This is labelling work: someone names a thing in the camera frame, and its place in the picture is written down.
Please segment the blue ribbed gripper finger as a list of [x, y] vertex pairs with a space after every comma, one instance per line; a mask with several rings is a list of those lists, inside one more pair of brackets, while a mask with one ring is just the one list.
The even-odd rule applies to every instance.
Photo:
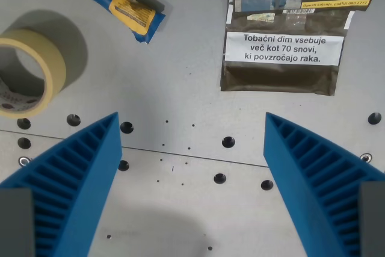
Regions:
[[307, 256], [360, 256], [359, 188], [384, 173], [272, 113], [263, 155]]
[[36, 256], [87, 256], [122, 159], [118, 113], [69, 136], [1, 182], [28, 188]]

